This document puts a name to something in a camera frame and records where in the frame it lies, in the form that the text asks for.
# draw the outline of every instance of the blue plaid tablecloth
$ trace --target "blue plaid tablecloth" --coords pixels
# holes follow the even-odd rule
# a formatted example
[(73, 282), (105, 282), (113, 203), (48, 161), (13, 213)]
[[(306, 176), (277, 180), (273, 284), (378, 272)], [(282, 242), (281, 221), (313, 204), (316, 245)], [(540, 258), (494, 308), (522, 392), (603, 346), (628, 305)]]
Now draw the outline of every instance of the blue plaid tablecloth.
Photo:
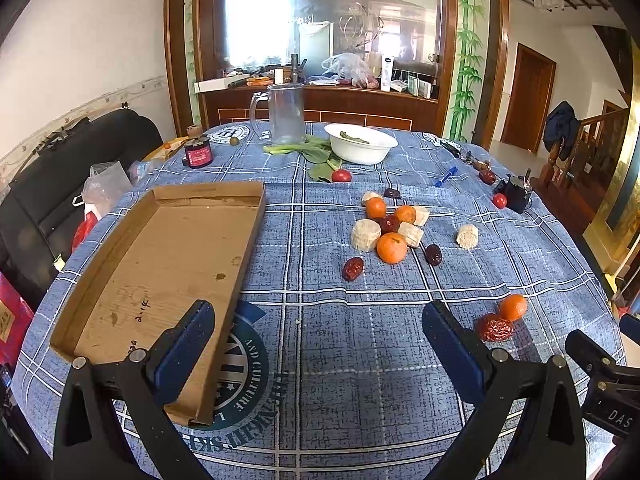
[[(323, 124), (307, 128), (324, 134)], [(262, 229), (241, 291), (248, 303), (236, 310), (214, 423), (205, 431), (179, 428), (213, 478), (423, 479), (472, 412), (422, 333), (420, 315), (431, 300), (443, 300), (472, 328), (502, 298), (523, 294), (529, 310), (513, 339), (501, 344), (514, 357), (546, 362), (563, 354), (567, 334), (580, 328), (624, 362), (601, 286), (535, 194), (523, 215), (497, 210), (492, 188), (472, 167), (423, 134), (384, 131), (398, 147), (376, 166), (345, 164), (353, 174), (350, 184), (313, 182), (302, 156), (267, 155), (265, 141), (250, 134), (239, 146), (214, 144), (215, 160), (201, 170), (183, 167), (180, 151), (125, 195), (51, 285), (20, 353), (14, 394), (45, 449), (52, 452), (69, 368), (49, 348), (56, 318), (114, 225), (147, 190), (167, 184), (266, 184)], [(478, 146), (466, 148), (488, 158)], [(498, 174), (506, 173), (492, 163)], [(441, 189), (433, 187), (451, 166), (458, 174)], [(350, 232), (364, 218), (360, 199), (387, 187), (402, 193), (402, 200), (387, 199), (389, 207), (430, 209), (423, 246), (437, 243), (444, 262), (431, 267), (423, 248), (410, 250), (396, 266), (375, 253), (361, 254), (365, 271), (347, 283), (340, 271), (357, 254)], [(455, 242), (467, 223), (480, 233), (471, 251)], [(588, 378), (571, 359), (569, 364), (584, 400)], [(118, 402), (116, 410), (136, 459), (157, 475), (126, 407)], [(514, 404), (485, 473), (498, 467), (521, 412), (522, 404)], [(591, 468), (611, 437), (591, 424), (585, 430)]]

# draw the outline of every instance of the black sofa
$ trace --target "black sofa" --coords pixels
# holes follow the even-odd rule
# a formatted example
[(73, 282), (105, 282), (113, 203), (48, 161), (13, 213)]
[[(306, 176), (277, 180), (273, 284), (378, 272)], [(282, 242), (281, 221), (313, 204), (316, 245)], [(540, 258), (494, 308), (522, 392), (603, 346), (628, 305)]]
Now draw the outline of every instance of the black sofa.
[(0, 204), (0, 270), (35, 312), (66, 261), (84, 208), (73, 207), (92, 164), (119, 160), (126, 170), (162, 144), (155, 124), (123, 108), (84, 119), (70, 136), (22, 170)]

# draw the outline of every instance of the white bowl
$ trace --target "white bowl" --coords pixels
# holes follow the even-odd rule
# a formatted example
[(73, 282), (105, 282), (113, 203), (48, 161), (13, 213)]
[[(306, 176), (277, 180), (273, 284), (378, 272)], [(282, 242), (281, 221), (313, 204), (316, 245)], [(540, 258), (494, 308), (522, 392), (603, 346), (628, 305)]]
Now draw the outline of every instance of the white bowl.
[[(392, 136), (364, 126), (353, 124), (328, 124), (324, 130), (329, 134), (331, 149), (341, 159), (354, 164), (378, 164), (385, 160), (391, 148), (398, 145)], [(345, 132), (350, 137), (366, 140), (368, 144), (356, 140), (345, 139), (340, 136)]]

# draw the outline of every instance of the orange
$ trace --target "orange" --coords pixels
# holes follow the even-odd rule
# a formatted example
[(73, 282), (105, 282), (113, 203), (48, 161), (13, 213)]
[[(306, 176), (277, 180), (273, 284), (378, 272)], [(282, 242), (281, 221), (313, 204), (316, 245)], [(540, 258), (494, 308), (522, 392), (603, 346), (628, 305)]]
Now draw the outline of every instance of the orange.
[(365, 208), (367, 209), (367, 218), (384, 218), (386, 216), (385, 201), (377, 196), (367, 200)]
[(398, 233), (382, 235), (376, 245), (378, 256), (386, 264), (397, 264), (406, 256), (406, 241)]
[(507, 321), (517, 321), (527, 311), (527, 298), (519, 294), (511, 294), (500, 302), (500, 316)]
[(396, 209), (395, 215), (398, 217), (399, 221), (413, 225), (415, 222), (416, 212), (410, 205), (401, 205)]

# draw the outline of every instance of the coat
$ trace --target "coat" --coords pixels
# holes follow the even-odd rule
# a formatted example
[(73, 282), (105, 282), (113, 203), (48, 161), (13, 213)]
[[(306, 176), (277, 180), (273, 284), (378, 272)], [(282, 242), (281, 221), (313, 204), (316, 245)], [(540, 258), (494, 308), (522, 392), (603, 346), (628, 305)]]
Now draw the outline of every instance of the coat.
[(562, 101), (546, 118), (543, 137), (546, 150), (550, 152), (556, 140), (562, 140), (559, 157), (560, 160), (567, 160), (579, 130), (580, 121), (575, 118), (573, 107), (567, 101)]

